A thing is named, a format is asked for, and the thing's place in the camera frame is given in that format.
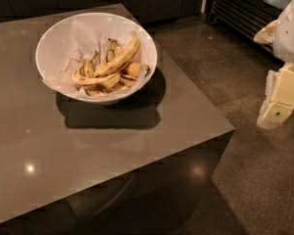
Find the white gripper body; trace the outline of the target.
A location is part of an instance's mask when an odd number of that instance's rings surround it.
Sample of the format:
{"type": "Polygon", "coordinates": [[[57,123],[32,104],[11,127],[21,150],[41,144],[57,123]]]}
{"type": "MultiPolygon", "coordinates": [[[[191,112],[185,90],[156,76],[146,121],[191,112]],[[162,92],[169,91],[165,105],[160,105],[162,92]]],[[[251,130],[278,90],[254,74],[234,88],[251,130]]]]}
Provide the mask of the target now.
{"type": "Polygon", "coordinates": [[[276,20],[273,54],[285,63],[294,62],[294,0],[286,6],[276,20]]]}

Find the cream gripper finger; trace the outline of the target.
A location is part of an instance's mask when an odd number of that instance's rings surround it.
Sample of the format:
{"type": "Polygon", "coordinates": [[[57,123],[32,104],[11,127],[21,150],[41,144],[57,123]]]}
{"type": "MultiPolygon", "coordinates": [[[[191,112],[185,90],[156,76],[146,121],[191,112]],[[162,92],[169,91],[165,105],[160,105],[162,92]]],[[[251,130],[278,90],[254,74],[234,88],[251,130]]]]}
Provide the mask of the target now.
{"type": "Polygon", "coordinates": [[[276,26],[276,20],[270,22],[254,36],[254,41],[259,44],[271,45],[274,39],[274,29],[276,26]]]}
{"type": "Polygon", "coordinates": [[[257,126],[263,129],[276,128],[294,111],[294,63],[287,63],[278,71],[269,71],[265,95],[257,126]]]}

